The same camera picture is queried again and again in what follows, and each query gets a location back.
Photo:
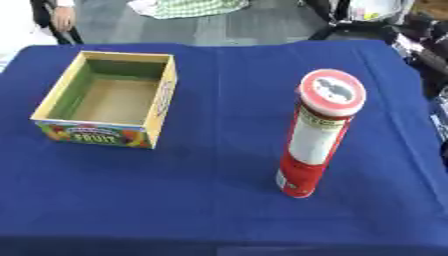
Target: gray floor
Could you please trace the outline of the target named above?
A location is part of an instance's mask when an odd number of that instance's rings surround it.
[[[304,40],[324,25],[297,0],[252,0],[226,15],[156,20],[130,9],[128,0],[77,0],[78,29],[87,43],[175,42],[260,45]]]

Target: can lid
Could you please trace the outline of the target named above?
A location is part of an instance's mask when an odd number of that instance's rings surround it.
[[[334,117],[354,115],[366,101],[366,90],[361,82],[335,69],[309,73],[302,79],[299,93],[310,108]]]

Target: blue tablecloth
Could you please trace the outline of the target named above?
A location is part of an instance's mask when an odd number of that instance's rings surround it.
[[[54,142],[29,121],[81,49],[175,54],[180,81],[156,150]],[[274,176],[294,88],[319,68],[358,77],[368,101],[317,191],[297,200]],[[328,246],[448,248],[438,148],[418,74],[377,41],[30,47],[0,75],[0,249],[56,240],[60,250],[149,243],[167,255],[213,254],[215,245],[227,246],[219,255],[254,255],[252,245],[313,245],[305,255]]]

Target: fruit box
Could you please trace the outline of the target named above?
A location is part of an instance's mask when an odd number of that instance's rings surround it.
[[[81,51],[31,120],[58,141],[154,148],[176,82],[172,55]]]

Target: red cylindrical container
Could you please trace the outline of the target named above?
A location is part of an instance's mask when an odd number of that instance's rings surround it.
[[[322,69],[306,75],[298,92],[277,184],[287,195],[304,198],[314,192],[350,121],[364,105],[366,91],[355,77]]]

